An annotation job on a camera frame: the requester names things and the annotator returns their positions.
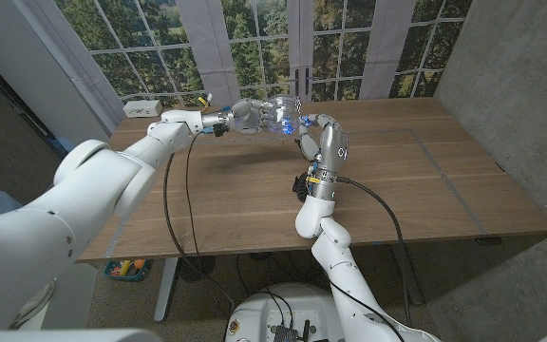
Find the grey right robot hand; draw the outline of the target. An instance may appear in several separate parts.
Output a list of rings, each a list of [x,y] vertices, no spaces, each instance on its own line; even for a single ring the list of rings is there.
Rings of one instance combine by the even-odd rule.
[[[320,144],[308,132],[308,127],[314,124],[323,129]],[[327,114],[309,114],[299,119],[299,146],[306,159],[315,161],[319,155],[321,167],[336,173],[347,158],[349,139],[333,117]]]

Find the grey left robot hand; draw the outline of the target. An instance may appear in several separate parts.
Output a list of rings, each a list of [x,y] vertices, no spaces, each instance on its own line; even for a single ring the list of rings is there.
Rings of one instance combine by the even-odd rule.
[[[273,105],[254,99],[241,99],[231,107],[228,126],[232,132],[252,135],[268,125],[268,113]]]

